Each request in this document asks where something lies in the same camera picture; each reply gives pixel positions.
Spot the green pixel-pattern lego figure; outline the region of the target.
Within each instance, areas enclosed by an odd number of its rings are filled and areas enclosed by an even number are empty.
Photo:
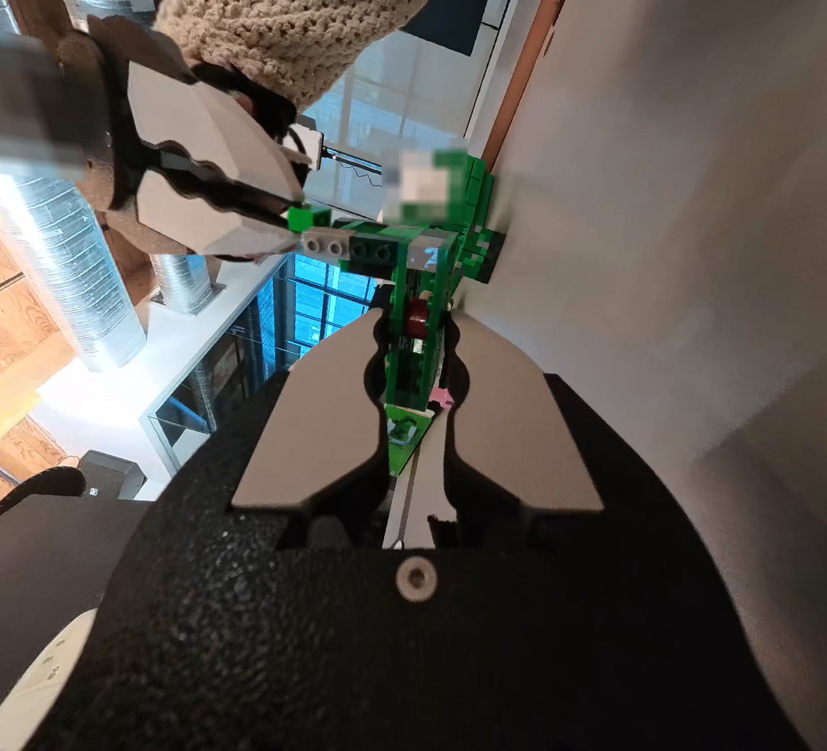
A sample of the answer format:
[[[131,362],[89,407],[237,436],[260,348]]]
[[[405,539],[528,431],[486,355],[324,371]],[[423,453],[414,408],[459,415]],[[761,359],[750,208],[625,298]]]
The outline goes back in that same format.
[[[488,284],[504,245],[504,233],[489,228],[494,177],[484,160],[466,155],[463,222],[457,226],[452,290],[462,278]]]

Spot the small green lego brick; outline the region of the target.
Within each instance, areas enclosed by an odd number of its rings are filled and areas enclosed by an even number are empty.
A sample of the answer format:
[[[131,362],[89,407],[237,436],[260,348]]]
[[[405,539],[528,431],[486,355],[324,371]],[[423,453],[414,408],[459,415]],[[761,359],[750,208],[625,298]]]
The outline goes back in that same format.
[[[332,218],[333,212],[330,208],[308,202],[291,206],[286,213],[288,229],[294,233],[303,233],[308,229],[327,228]]]

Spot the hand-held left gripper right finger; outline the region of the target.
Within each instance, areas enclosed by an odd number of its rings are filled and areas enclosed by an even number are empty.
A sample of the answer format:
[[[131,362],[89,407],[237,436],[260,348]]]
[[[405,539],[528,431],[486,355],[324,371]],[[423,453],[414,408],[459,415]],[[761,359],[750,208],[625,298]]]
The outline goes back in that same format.
[[[598,515],[604,503],[541,367],[460,311],[446,322],[448,415],[444,489],[457,520],[525,529],[558,515]]]

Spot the glass partition window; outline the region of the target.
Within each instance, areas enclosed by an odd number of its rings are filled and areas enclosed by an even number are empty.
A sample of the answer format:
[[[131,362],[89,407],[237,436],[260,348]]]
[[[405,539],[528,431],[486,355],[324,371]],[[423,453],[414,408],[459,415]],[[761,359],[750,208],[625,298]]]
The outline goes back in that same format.
[[[255,297],[265,373],[289,370],[369,309],[377,282],[301,255],[285,258]]]

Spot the white round device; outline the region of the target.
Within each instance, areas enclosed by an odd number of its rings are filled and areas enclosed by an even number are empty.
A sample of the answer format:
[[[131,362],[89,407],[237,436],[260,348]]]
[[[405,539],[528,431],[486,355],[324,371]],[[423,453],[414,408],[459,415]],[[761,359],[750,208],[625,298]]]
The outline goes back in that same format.
[[[73,672],[98,609],[83,612],[47,643],[1,704],[1,748],[23,749]]]

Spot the black curved chair back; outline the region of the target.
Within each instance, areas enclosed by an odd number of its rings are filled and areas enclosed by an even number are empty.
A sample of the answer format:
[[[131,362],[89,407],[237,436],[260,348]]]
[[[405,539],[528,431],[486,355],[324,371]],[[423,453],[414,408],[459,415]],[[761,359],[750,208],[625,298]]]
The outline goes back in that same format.
[[[3,515],[30,496],[80,497],[86,489],[84,475],[77,467],[51,467],[15,486],[1,499],[0,513]]]

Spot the green lego build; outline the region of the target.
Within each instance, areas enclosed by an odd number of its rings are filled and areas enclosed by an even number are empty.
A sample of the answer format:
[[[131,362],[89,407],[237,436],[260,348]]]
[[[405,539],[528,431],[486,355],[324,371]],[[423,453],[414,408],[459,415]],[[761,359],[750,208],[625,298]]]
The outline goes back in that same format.
[[[351,274],[390,281],[386,402],[426,409],[438,382],[449,301],[469,227],[386,225],[356,221],[312,227],[299,236],[308,257]]]

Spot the black speaker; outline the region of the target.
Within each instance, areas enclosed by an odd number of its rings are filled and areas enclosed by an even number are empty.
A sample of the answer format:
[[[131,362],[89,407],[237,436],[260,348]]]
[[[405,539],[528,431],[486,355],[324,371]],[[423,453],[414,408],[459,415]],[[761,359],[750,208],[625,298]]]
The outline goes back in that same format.
[[[81,456],[78,469],[84,475],[83,497],[134,500],[147,481],[137,463],[95,450]]]

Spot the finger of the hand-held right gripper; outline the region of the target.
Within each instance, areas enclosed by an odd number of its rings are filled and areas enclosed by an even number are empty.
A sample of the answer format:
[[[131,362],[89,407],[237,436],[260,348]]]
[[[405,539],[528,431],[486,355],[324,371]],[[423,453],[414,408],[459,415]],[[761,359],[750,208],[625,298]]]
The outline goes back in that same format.
[[[200,166],[213,166],[242,186],[291,202],[304,192],[282,147],[230,95],[212,85],[185,84],[136,62],[127,94],[139,139],[175,146]]]
[[[301,241],[289,229],[218,210],[201,197],[183,196],[155,171],[148,171],[140,183],[137,218],[201,256],[267,258],[294,251]]]

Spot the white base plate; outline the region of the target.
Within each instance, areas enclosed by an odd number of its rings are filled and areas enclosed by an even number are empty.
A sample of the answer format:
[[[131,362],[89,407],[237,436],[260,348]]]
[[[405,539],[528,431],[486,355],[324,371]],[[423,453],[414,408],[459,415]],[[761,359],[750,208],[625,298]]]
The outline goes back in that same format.
[[[414,498],[420,452],[419,444],[396,479],[381,545],[383,549],[412,549],[417,543]]]

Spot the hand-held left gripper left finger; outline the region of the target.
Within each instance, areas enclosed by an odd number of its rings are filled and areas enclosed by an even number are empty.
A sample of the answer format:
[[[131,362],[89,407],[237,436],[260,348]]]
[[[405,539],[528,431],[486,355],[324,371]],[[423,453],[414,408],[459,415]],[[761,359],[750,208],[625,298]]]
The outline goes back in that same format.
[[[234,510],[280,512],[306,530],[336,518],[363,543],[389,489],[387,313],[369,309],[289,371],[233,495]]]

